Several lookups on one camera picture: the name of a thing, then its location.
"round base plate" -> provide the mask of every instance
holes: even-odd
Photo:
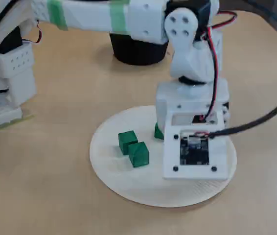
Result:
[[[131,201],[155,207],[184,207],[208,200],[221,192],[236,170],[236,151],[228,138],[229,179],[226,181],[165,180],[162,177],[163,142],[154,138],[156,110],[141,106],[107,119],[95,132],[90,159],[104,184]],[[146,143],[150,164],[133,168],[118,146],[118,133],[134,130]]]

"table surface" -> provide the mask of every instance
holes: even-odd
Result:
[[[154,104],[172,50],[157,65],[133,67],[112,56],[107,34],[42,29],[38,94],[23,105],[35,117],[0,130],[0,234],[277,234],[277,118],[233,136],[237,172],[213,199],[179,209],[130,202],[96,177],[90,141],[111,115]],[[232,125],[277,105],[277,33],[259,16],[240,12],[224,29],[223,66]]]

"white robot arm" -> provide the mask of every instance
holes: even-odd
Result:
[[[218,10],[219,0],[0,0],[0,45],[18,26],[21,35],[26,34],[35,19],[62,29],[75,27],[127,34],[134,40],[155,44],[170,40],[174,48],[170,73],[175,80],[161,83],[156,97],[157,122],[165,136],[163,175],[225,180],[228,177],[225,139],[198,136],[223,130],[229,117],[227,82],[221,78],[217,82],[222,34],[213,31],[211,35],[215,60],[211,45],[202,40]],[[19,106],[35,94],[33,63],[31,44],[27,42],[0,53],[0,90],[9,89],[7,94],[0,95],[0,109],[5,107],[0,124],[20,118]]]

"black cup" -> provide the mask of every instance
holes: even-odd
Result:
[[[110,34],[115,57],[128,65],[151,65],[164,59],[168,43],[157,45],[133,40],[130,36]]]

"green cube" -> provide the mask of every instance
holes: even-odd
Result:
[[[129,145],[138,142],[137,136],[135,135],[134,131],[119,133],[118,138],[119,138],[119,147],[123,155],[129,154]]]
[[[156,123],[156,125],[155,125],[154,137],[155,137],[156,139],[160,139],[160,140],[163,140],[163,139],[164,139],[163,133],[162,133],[162,131],[161,131],[161,130],[159,129],[159,127],[158,127],[158,123]]]
[[[134,168],[149,164],[149,151],[144,142],[129,146],[129,158]]]

